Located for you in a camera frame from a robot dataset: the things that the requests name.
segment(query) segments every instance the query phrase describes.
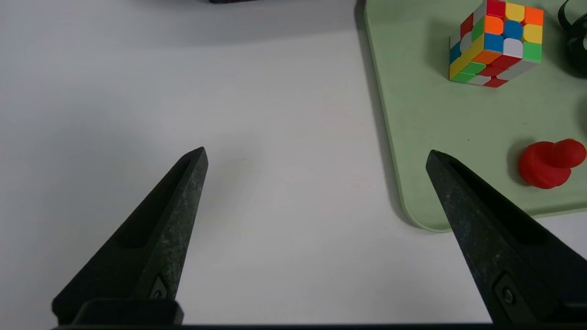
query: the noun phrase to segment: red rubber object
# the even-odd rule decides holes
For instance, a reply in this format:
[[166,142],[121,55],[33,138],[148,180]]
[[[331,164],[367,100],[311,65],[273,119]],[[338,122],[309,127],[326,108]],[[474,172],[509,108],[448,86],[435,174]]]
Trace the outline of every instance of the red rubber object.
[[530,186],[552,189],[567,182],[571,168],[581,165],[586,156],[585,146],[573,139],[537,142],[524,150],[519,173]]

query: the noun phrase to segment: green sticker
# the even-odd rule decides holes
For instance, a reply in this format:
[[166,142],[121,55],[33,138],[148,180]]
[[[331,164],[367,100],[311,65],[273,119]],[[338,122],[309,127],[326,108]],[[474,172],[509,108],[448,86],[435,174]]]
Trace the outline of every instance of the green sticker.
[[486,65],[483,63],[471,62],[463,70],[461,70],[461,73],[469,73],[470,75],[476,75],[479,72],[483,71],[485,67]]
[[470,73],[463,73],[459,72],[455,77],[453,77],[453,82],[468,82],[469,80],[473,79],[475,75]]
[[542,61],[542,45],[533,42],[524,42],[524,59],[534,62]]
[[480,36],[483,35],[485,32],[485,17],[481,18],[475,26],[473,26],[473,31],[471,32],[471,39],[473,41],[477,40]]

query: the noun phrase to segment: blue sticker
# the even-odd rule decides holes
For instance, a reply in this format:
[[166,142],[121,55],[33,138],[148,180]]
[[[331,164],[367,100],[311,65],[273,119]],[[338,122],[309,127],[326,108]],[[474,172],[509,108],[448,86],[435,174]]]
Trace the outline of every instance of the blue sticker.
[[485,44],[483,44],[483,48],[485,50],[491,50],[492,52],[503,53],[504,37],[485,33]]
[[519,22],[505,21],[504,23],[504,37],[522,40],[524,28]]
[[456,61],[459,57],[461,56],[461,42],[457,42],[456,45],[454,45],[451,49],[450,49],[450,64],[453,64],[454,61]]

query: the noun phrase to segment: rubik's cube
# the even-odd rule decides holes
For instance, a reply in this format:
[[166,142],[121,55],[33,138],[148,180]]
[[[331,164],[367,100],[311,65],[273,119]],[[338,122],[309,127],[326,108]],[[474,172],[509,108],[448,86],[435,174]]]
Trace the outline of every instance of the rubik's cube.
[[544,12],[484,0],[450,36],[450,74],[455,82],[499,87],[542,60]]

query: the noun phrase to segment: light green mat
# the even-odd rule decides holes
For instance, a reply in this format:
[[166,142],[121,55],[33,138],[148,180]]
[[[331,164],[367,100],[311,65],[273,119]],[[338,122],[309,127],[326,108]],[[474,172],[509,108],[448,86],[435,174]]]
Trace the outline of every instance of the light green mat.
[[564,36],[552,19],[562,2],[517,2],[545,9],[543,63],[498,89],[447,79],[448,36],[480,3],[366,4],[402,206],[415,224],[430,231],[450,230],[424,168],[431,149],[456,157],[534,217],[587,209],[587,164],[553,190],[525,186],[517,171],[519,155],[530,143],[569,137],[587,143],[587,80],[563,68]]

